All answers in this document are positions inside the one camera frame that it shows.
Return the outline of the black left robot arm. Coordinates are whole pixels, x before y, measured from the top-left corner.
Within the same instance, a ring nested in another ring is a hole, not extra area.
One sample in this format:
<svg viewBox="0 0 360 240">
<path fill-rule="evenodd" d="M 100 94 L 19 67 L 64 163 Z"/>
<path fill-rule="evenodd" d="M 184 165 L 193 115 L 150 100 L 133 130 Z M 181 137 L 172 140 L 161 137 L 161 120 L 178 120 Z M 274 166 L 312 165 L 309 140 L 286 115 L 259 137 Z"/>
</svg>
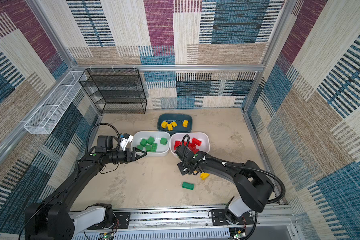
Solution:
<svg viewBox="0 0 360 240">
<path fill-rule="evenodd" d="M 114 136 L 98 136 L 94 147 L 86 146 L 84 156 L 75 162 L 74 172 L 39 204 L 25 210 L 24 228 L 19 236 L 26 240 L 71 240 L 81 231 L 108 221 L 114 222 L 109 207 L 92 206 L 76 214 L 69 212 L 82 190 L 108 164 L 120 165 L 135 162 L 147 155 L 136 147 L 127 148 L 119 131 Z"/>
</svg>

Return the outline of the white left plastic bin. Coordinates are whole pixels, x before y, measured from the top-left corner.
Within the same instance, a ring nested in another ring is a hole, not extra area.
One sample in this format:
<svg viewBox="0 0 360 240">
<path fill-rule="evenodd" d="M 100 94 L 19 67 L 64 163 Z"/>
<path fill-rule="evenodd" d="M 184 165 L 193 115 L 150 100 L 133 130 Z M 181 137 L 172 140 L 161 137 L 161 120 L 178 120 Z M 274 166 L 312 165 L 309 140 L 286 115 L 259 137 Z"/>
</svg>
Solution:
<svg viewBox="0 0 360 240">
<path fill-rule="evenodd" d="M 166 132 L 137 132 L 132 140 L 131 148 L 147 152 L 148 157 L 164 157 L 170 151 L 170 134 Z"/>
</svg>

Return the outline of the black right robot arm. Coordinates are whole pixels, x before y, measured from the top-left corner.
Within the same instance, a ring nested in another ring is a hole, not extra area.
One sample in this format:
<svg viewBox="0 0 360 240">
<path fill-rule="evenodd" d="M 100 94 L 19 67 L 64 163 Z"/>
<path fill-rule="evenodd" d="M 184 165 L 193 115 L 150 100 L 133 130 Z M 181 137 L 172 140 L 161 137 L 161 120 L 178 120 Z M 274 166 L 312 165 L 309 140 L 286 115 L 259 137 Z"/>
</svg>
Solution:
<svg viewBox="0 0 360 240">
<path fill-rule="evenodd" d="M 224 210 L 224 220 L 229 224 L 238 224 L 245 213 L 261 213 L 267 204 L 277 203 L 285 197 L 283 181 L 260 169 L 255 162 L 227 162 L 203 151 L 194 153 L 189 140 L 190 136 L 185 135 L 175 148 L 181 174 L 212 174 L 233 183 L 238 190 L 239 195 L 231 198 Z"/>
</svg>

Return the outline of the long green lego brick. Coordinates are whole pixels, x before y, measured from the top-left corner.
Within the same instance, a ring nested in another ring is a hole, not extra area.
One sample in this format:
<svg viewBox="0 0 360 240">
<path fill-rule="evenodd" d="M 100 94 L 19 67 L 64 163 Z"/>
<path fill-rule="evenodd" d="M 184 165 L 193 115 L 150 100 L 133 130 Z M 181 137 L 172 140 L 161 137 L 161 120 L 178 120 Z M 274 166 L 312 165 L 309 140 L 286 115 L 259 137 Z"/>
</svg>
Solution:
<svg viewBox="0 0 360 240">
<path fill-rule="evenodd" d="M 157 151 L 157 148 L 158 148 L 158 144 L 153 143 L 153 144 L 151 145 L 151 152 L 152 152 L 152 153 L 155 153 L 155 152 Z"/>
<path fill-rule="evenodd" d="M 183 182 L 182 183 L 182 188 L 193 191 L 194 188 L 195 188 L 195 185 L 191 184 L 191 183 Z"/>
</svg>

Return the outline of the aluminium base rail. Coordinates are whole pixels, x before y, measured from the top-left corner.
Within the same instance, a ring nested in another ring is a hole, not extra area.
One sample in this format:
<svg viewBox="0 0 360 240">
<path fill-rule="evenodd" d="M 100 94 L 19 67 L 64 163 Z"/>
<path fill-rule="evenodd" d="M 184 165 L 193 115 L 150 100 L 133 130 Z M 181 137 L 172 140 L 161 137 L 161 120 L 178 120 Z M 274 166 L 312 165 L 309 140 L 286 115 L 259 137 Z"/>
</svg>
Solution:
<svg viewBox="0 0 360 240">
<path fill-rule="evenodd" d="M 33 240 L 302 240 L 289 206 L 269 205 L 245 213 L 237 224 L 225 220 L 224 206 L 112 209 L 88 207 L 53 217 L 51 229 L 38 229 Z"/>
</svg>

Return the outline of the dark teal plastic bin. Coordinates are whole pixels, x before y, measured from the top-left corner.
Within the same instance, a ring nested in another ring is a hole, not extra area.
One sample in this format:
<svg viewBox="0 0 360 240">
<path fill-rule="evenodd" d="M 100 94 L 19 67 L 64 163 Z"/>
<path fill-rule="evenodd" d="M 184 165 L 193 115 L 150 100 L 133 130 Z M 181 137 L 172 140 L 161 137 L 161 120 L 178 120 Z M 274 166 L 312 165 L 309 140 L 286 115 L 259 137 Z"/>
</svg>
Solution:
<svg viewBox="0 0 360 240">
<path fill-rule="evenodd" d="M 171 124 L 173 129 L 171 131 L 168 128 L 163 128 L 162 123 L 166 122 Z M 193 118 L 186 114 L 162 114 L 158 118 L 157 129 L 161 132 L 167 132 L 171 136 L 176 133 L 190 133 L 193 128 Z"/>
</svg>

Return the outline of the long red lego brick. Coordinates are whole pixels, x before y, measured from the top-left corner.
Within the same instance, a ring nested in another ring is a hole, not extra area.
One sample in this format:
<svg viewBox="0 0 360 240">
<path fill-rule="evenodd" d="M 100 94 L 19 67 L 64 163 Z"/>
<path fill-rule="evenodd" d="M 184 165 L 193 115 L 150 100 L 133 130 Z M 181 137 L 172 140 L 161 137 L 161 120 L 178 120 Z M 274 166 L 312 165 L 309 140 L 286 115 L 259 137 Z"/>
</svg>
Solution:
<svg viewBox="0 0 360 240">
<path fill-rule="evenodd" d="M 181 145 L 180 141 L 175 141 L 175 145 L 174 145 L 174 151 L 178 148 L 178 146 Z"/>
</svg>

